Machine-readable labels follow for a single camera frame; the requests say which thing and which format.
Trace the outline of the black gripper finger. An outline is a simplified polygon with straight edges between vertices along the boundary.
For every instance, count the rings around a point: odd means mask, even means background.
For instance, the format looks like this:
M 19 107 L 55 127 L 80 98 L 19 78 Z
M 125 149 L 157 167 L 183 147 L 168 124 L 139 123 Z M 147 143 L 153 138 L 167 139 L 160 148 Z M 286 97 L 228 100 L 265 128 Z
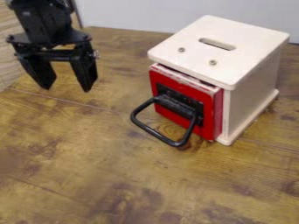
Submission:
M 25 72 L 39 86 L 49 90 L 56 81 L 56 73 L 52 69 L 51 62 L 36 55 L 20 57 L 19 60 Z
M 89 56 L 76 56 L 69 63 L 79 84 L 83 90 L 88 92 L 99 78 L 96 59 Z

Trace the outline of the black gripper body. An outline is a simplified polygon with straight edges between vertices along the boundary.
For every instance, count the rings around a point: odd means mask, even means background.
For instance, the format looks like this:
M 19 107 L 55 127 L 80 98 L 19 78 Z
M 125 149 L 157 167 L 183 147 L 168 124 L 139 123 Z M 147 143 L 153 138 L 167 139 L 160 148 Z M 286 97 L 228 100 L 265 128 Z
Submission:
M 45 57 L 49 61 L 71 60 L 76 56 L 97 57 L 92 37 L 72 27 L 71 0 L 5 0 L 23 27 L 23 32 L 7 37 L 17 59 Z

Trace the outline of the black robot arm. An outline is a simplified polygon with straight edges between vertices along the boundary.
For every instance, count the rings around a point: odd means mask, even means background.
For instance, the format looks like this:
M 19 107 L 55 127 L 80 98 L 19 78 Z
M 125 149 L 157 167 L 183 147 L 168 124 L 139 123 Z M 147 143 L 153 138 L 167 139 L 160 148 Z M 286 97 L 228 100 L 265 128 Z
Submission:
M 92 37 L 72 28 L 71 0 L 5 0 L 23 27 L 23 33 L 9 35 L 25 72 L 44 89 L 52 87 L 56 73 L 52 61 L 69 62 L 79 84 L 88 92 L 97 80 L 96 52 Z

